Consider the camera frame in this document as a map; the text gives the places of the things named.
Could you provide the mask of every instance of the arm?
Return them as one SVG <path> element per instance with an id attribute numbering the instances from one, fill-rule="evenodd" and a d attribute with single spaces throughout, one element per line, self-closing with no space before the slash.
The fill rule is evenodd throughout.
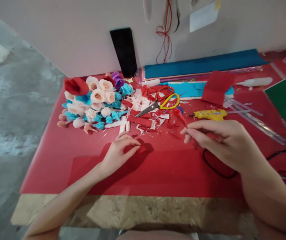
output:
<path id="1" fill-rule="evenodd" d="M 111 144 L 102 162 L 65 189 L 40 211 L 23 239 L 57 239 L 61 226 L 89 190 L 96 183 L 113 174 L 140 148 L 140 143 L 126 133 L 120 134 Z M 123 154 L 123 149 L 130 144 L 138 146 Z"/>
<path id="2" fill-rule="evenodd" d="M 194 138 L 201 147 L 241 174 L 245 199 L 259 220 L 264 237 L 274 236 L 268 235 L 271 229 L 274 234 L 286 236 L 286 186 L 243 125 L 233 120 L 201 120 L 187 127 L 181 132 L 185 134 L 185 143 Z M 217 141 L 203 132 L 215 134 Z"/>

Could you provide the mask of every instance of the blue paper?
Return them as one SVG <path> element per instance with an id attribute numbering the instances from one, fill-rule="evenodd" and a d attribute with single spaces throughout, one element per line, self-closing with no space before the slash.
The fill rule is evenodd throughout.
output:
<path id="1" fill-rule="evenodd" d="M 145 66 L 145 78 L 169 77 L 185 74 L 226 71 L 267 64 L 256 49 L 198 58 L 181 62 Z"/>
<path id="2" fill-rule="evenodd" d="M 169 82 L 168 85 L 174 88 L 175 93 L 178 95 L 182 94 L 182 98 L 184 97 L 201 97 L 203 96 L 204 87 L 207 82 L 182 82 L 180 84 L 175 84 Z M 231 86 L 227 91 L 226 95 L 234 94 L 234 89 Z"/>

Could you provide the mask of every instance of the peach paper rose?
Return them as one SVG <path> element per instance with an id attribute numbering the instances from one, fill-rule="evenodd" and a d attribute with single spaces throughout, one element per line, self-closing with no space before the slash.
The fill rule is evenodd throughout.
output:
<path id="1" fill-rule="evenodd" d="M 101 89 L 95 89 L 91 94 L 91 103 L 105 102 L 105 92 Z"/>
<path id="2" fill-rule="evenodd" d="M 86 79 L 86 83 L 89 86 L 90 91 L 94 91 L 95 89 L 100 89 L 99 80 L 96 77 L 89 76 Z"/>
<path id="3" fill-rule="evenodd" d="M 115 102 L 115 92 L 107 92 L 107 93 L 105 94 L 105 98 L 106 98 L 105 101 L 106 101 L 108 104 L 114 103 L 114 102 Z"/>
<path id="4" fill-rule="evenodd" d="M 90 107 L 96 111 L 104 107 L 104 103 L 91 103 Z"/>
<path id="5" fill-rule="evenodd" d="M 110 81 L 101 79 L 99 81 L 100 88 L 105 92 L 112 92 L 114 90 L 113 84 Z"/>

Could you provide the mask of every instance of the scissor blade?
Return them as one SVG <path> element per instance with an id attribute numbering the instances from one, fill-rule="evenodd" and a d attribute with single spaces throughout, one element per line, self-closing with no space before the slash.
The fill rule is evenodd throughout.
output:
<path id="1" fill-rule="evenodd" d="M 159 108 L 159 105 L 157 104 L 157 102 L 154 102 L 152 105 L 148 106 L 147 108 L 145 108 L 143 111 L 141 111 L 138 115 L 136 115 L 135 117 L 140 117 L 143 116 L 144 114 L 149 113 L 150 111 L 154 110 L 155 108 Z"/>

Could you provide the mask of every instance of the finger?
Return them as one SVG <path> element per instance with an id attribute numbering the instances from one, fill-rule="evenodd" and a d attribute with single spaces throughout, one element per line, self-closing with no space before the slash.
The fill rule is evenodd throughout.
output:
<path id="1" fill-rule="evenodd" d="M 141 146 L 135 146 L 131 150 L 129 150 L 127 153 L 125 153 L 123 156 L 126 160 L 128 160 L 130 157 L 132 157 L 137 150 L 140 149 Z"/>
<path id="2" fill-rule="evenodd" d="M 185 134 L 185 139 L 184 139 L 184 143 L 189 143 L 191 140 L 191 136 L 189 134 Z"/>
<path id="3" fill-rule="evenodd" d="M 123 136 L 120 136 L 120 137 L 117 139 L 117 141 L 120 141 L 120 140 L 123 140 L 123 139 L 127 139 L 127 138 L 133 139 L 133 137 L 131 137 L 130 135 L 124 134 Z"/>
<path id="4" fill-rule="evenodd" d="M 124 147 L 126 147 L 127 145 L 141 145 L 140 142 L 136 139 L 124 139 L 121 141 L 121 148 L 123 149 Z"/>
<path id="5" fill-rule="evenodd" d="M 194 138 L 202 148 L 207 148 L 219 159 L 223 156 L 223 154 L 225 154 L 226 147 L 223 144 L 216 142 L 206 134 L 195 129 L 187 129 L 187 133 Z"/>
<path id="6" fill-rule="evenodd" d="M 199 120 L 188 124 L 187 128 L 193 128 L 199 131 L 204 129 L 222 135 L 223 137 L 228 137 L 230 133 L 230 127 L 227 121 Z"/>

